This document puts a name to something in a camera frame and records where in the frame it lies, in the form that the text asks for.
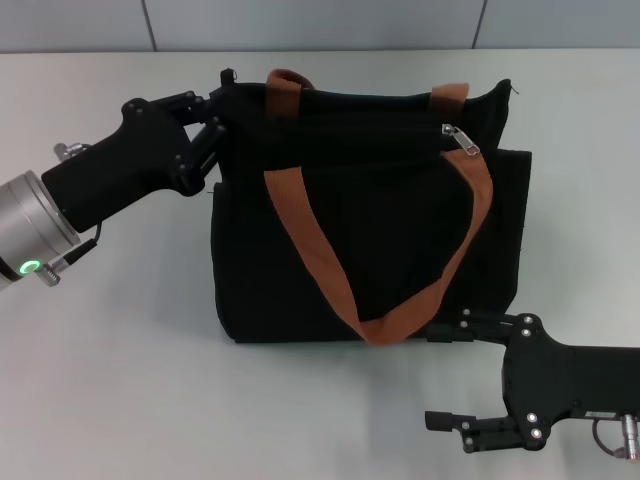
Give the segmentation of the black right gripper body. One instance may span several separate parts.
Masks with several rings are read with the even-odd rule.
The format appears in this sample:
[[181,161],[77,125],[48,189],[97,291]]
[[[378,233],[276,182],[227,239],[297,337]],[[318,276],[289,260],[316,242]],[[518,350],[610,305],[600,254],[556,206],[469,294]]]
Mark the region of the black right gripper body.
[[503,400],[527,440],[546,445],[565,419],[621,424],[627,453],[639,451],[639,350],[566,345],[533,314],[515,316],[502,367]]

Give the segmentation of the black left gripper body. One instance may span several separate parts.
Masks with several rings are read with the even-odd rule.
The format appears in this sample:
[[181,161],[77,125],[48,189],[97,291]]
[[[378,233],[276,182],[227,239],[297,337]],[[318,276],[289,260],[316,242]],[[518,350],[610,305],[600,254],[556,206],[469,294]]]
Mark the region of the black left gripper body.
[[190,197],[204,189],[204,180],[179,178],[177,160],[191,142],[186,126],[150,124],[149,107],[144,99],[128,101],[115,133],[42,174],[55,205],[77,232],[155,191]]

